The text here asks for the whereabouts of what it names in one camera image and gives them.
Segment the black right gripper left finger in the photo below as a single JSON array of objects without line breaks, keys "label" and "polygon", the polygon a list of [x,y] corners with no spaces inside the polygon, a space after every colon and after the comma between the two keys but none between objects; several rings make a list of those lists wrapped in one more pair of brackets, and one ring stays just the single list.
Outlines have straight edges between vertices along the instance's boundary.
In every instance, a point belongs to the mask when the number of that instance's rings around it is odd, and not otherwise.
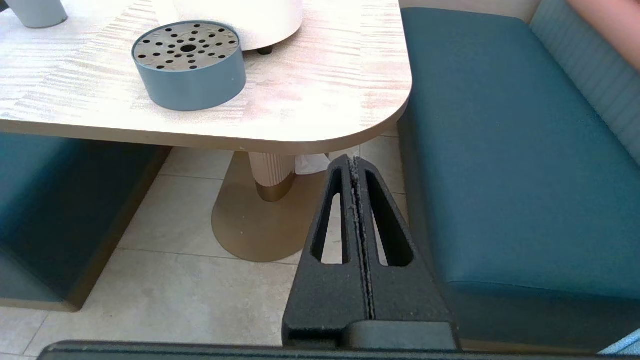
[{"label": "black right gripper left finger", "polygon": [[[311,221],[282,319],[286,347],[337,347],[343,331],[370,316],[353,161],[334,160]],[[341,264],[322,262],[334,196],[340,198]]]}]

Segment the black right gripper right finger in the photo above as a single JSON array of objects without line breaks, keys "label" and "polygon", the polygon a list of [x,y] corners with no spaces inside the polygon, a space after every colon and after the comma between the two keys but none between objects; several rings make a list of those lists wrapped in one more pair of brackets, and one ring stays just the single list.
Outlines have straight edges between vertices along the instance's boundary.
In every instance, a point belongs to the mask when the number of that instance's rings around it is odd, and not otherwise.
[{"label": "black right gripper right finger", "polygon": [[409,225],[378,169],[356,158],[365,305],[372,321],[453,322]]}]

